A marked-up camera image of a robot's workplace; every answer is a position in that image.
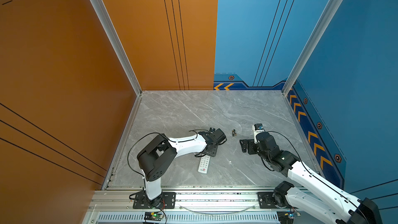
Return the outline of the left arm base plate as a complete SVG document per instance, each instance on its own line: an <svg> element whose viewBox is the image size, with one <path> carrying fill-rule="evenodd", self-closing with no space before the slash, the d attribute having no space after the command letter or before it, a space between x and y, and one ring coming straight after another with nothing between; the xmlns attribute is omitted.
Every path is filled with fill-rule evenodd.
<svg viewBox="0 0 398 224"><path fill-rule="evenodd" d="M174 209L176 202L175 192L162 192L158 197L149 200L146 193L142 190L129 195L129 199L133 201L134 209Z"/></svg>

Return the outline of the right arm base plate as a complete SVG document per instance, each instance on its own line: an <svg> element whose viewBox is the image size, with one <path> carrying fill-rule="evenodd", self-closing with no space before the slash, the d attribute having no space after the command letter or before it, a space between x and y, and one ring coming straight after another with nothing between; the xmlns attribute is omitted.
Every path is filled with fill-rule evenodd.
<svg viewBox="0 0 398 224"><path fill-rule="evenodd" d="M294 209L291 206L286 196L281 194L276 194L273 192L258 192L258 202L260 209L274 209L274 208L286 208L286 209Z"/></svg>

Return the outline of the white remote control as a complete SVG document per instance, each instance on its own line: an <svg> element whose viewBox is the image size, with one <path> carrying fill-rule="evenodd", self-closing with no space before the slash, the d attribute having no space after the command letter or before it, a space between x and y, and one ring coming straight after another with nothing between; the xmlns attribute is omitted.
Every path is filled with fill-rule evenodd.
<svg viewBox="0 0 398 224"><path fill-rule="evenodd" d="M210 162L210 156L205 155L201 157L200 164L198 167L198 172L206 174L208 172L209 162Z"/></svg>

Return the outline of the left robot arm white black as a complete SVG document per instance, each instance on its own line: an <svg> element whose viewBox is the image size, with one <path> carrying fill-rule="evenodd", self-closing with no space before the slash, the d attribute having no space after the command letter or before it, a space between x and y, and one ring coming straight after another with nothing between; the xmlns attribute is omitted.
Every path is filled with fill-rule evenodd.
<svg viewBox="0 0 398 224"><path fill-rule="evenodd" d="M157 133L137 155L141 176L144 179L144 193L150 207L163 203L161 177L174 159L193 153L195 157L215 157L217 149L227 141L221 129L194 129L192 136L170 138Z"/></svg>

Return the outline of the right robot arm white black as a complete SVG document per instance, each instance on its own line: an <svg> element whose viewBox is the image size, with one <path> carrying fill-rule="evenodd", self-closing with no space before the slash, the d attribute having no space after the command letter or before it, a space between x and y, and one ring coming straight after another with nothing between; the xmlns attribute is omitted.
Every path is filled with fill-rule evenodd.
<svg viewBox="0 0 398 224"><path fill-rule="evenodd" d="M381 224L377 204L361 200L315 173L298 155L281 150L270 132L255 131L253 140L240 140L241 149L258 155L267 169L291 179L273 192L274 205L298 208L325 224Z"/></svg>

